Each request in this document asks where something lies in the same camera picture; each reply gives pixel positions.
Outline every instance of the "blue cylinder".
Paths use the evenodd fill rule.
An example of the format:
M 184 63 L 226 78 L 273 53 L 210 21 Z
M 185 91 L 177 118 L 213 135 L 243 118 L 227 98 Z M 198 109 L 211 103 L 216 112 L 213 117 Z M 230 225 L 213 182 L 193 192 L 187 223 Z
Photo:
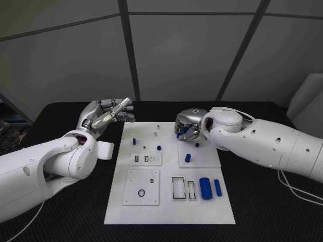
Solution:
M 216 187 L 216 194 L 217 194 L 217 197 L 220 197 L 221 196 L 221 191 L 220 191 L 220 187 L 219 187 L 219 181 L 217 181 L 217 179 L 213 180 L 213 181 L 214 181 L 214 187 Z
M 190 162 L 190 154 L 185 155 L 184 161 L 188 163 Z
M 211 199 L 211 192 L 210 192 L 210 180 L 208 178 L 203 177 L 198 179 L 200 183 L 200 192 L 201 192 L 201 199 L 208 200 Z

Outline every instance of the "black tablecloth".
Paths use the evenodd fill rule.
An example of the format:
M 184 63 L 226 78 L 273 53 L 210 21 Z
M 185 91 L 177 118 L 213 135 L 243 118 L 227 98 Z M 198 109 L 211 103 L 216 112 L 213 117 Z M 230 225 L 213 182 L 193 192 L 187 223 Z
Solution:
M 22 140 L 28 147 L 74 129 L 87 103 L 54 103 L 44 107 Z M 135 102 L 138 122 L 172 122 L 187 108 L 224 106 L 255 118 L 292 127 L 278 105 L 269 102 Z M 263 168 L 229 151 L 217 151 L 236 225 L 103 225 L 122 123 L 109 124 L 100 141 L 115 144 L 112 160 L 97 160 L 90 176 L 44 202 L 31 225 L 14 241 L 323 241 L 323 207 L 295 198 Z M 323 185 L 286 173 L 292 186 L 323 196 Z M 38 206 L 0 224 L 5 241 L 31 220 Z

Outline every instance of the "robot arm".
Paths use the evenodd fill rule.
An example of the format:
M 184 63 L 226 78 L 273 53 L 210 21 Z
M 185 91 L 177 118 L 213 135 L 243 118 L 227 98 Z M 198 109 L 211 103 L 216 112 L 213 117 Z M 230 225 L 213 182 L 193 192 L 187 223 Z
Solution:
M 99 100 L 83 109 L 76 130 L 61 138 L 0 156 L 0 223 L 14 218 L 79 179 L 99 159 L 110 159 L 113 144 L 97 142 L 107 124 L 133 121 L 131 100 Z M 45 180 L 43 170 L 57 175 Z
M 185 110 L 187 115 L 193 116 L 193 110 L 197 109 Z M 323 183 L 323 139 L 262 119 L 247 121 L 237 112 L 220 108 L 213 108 L 197 123 L 187 123 L 187 120 L 180 113 L 175 132 L 191 125 L 217 149 L 231 151 L 260 166 L 296 173 Z M 191 134 L 195 136 L 187 129 L 178 139 L 185 140 Z

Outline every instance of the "white platform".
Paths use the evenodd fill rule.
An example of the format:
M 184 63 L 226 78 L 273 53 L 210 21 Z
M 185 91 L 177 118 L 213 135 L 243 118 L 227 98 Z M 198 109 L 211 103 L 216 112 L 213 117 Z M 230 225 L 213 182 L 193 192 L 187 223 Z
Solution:
M 135 145 L 132 145 L 132 138 L 136 139 Z M 105 224 L 234 224 L 220 165 L 217 168 L 180 168 L 177 142 L 172 122 L 125 123 L 105 214 Z M 210 144 L 207 142 L 198 142 L 198 144 L 201 149 L 191 146 L 188 148 L 190 152 L 197 154 L 198 157 L 206 157 L 207 155 L 201 153 L 210 148 Z M 129 166 L 131 153 L 161 153 L 162 165 Z M 133 169 L 158 170 L 156 206 L 122 205 L 126 172 Z M 185 192 L 187 181 L 191 180 L 194 182 L 194 201 L 188 200 L 188 196 L 185 196 L 185 200 L 172 200 L 172 176 L 181 176 L 184 178 Z M 213 196 L 210 200 L 201 199 L 198 188 L 198 179 L 201 177 L 210 179 Z M 219 179 L 221 197 L 216 196 L 214 179 Z

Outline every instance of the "silver robotic hand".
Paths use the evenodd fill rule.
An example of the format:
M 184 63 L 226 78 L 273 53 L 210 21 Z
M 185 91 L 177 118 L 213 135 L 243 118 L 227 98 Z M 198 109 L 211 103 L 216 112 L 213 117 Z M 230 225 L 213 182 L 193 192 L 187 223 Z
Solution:
M 323 139 L 278 123 L 253 119 L 230 108 L 214 107 L 206 113 L 195 110 L 187 109 L 177 115 L 180 140 L 195 138 L 200 131 L 217 149 L 231 151 L 263 167 L 296 173 L 323 183 Z
M 129 98 L 92 101 L 79 115 L 76 130 L 0 156 L 0 223 L 84 179 L 97 159 L 110 159 L 113 144 L 96 138 L 110 122 L 133 121 L 123 110 L 132 110 Z M 51 179 L 44 179 L 43 170 L 54 175 Z

